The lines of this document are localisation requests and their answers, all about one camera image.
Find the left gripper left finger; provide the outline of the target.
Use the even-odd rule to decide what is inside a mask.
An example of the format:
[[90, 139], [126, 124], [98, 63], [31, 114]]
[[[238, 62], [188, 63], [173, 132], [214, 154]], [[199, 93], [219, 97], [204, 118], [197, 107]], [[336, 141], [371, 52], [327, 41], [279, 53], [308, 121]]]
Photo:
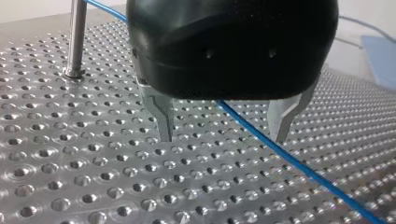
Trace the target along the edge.
[[138, 81], [138, 86], [144, 107], [156, 119], [159, 139], [162, 142], [171, 142], [174, 125], [173, 99], [154, 90], [144, 81]]

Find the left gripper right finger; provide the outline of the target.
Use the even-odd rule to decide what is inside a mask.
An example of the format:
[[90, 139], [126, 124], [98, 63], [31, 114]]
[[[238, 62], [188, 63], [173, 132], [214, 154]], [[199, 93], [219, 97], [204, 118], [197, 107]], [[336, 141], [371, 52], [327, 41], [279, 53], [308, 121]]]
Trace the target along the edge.
[[307, 90], [290, 98], [269, 102], [267, 123], [273, 141], [283, 143], [287, 139], [292, 121], [307, 108], [317, 84], [315, 82]]

